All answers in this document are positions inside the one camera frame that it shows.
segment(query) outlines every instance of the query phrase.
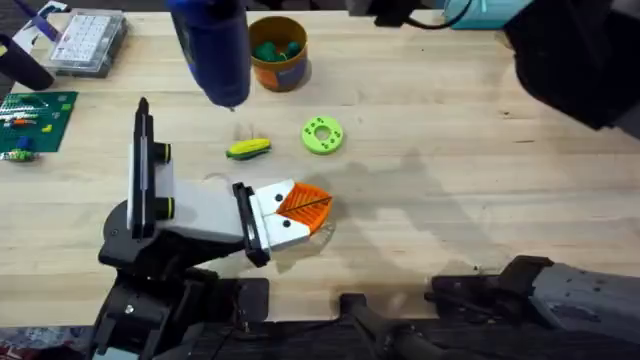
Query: yellow corn toy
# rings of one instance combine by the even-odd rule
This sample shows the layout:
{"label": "yellow corn toy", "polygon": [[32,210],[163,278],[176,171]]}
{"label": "yellow corn toy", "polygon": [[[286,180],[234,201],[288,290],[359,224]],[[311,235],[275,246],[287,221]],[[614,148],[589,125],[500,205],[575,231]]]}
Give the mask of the yellow corn toy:
{"label": "yellow corn toy", "polygon": [[233,160],[249,160],[271,150],[269,139],[251,139],[233,144],[227,150],[227,157]]}

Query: green gear-shaped ring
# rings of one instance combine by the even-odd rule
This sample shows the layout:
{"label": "green gear-shaped ring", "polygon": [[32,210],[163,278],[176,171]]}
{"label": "green gear-shaped ring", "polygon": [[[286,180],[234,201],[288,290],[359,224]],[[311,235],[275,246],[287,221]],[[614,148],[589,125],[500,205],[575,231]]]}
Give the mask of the green gear-shaped ring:
{"label": "green gear-shaped ring", "polygon": [[[327,138],[318,138],[317,131],[327,134]],[[302,128],[302,142],[314,154],[327,155],[338,150],[342,144],[344,133],[336,119],[318,116],[309,120]]]}

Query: wooden tabletop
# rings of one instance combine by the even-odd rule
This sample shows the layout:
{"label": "wooden tabletop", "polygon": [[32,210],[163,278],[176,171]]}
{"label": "wooden tabletop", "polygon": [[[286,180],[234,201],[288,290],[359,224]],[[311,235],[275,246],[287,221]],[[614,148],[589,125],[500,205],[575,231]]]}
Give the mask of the wooden tabletop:
{"label": "wooden tabletop", "polygon": [[[640,141],[535,101],[494,32],[286,15],[307,29],[309,81],[272,93],[254,79],[235,113],[198,88],[166,13],[128,14],[131,33],[107,79],[57,80],[51,91],[80,92],[60,152],[0,163],[0,326],[93,323],[115,275],[97,254],[104,220],[127,194],[141,96],[156,139],[174,146],[177,177],[212,189],[294,178],[334,196],[323,232],[267,267],[243,254],[204,265],[269,278],[271,319],[328,318],[347,291],[386,313],[429,315],[429,277],[498,272],[517,254],[640,276]],[[346,132],[333,155],[300,142],[318,115]],[[225,158],[252,136],[270,138],[273,151]]]}

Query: blue hot glue gun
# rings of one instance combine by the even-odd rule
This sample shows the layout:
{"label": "blue hot glue gun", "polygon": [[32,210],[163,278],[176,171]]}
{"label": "blue hot glue gun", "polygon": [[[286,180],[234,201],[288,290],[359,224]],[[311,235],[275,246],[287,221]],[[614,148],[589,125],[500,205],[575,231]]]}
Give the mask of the blue hot glue gun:
{"label": "blue hot glue gun", "polygon": [[251,51],[242,0],[167,0],[178,40],[198,85],[233,110],[249,96]]}

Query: orange cup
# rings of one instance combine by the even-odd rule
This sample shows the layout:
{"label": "orange cup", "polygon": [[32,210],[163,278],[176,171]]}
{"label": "orange cup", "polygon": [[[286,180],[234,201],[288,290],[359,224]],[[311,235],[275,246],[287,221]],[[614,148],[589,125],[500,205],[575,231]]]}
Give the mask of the orange cup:
{"label": "orange cup", "polygon": [[[278,51],[286,51],[287,45],[295,41],[302,49],[298,55],[286,61],[266,62],[253,56],[253,49],[271,41]],[[249,26],[251,63],[258,82],[272,91],[294,89],[307,71],[307,32],[297,21],[284,16],[267,16]]]}

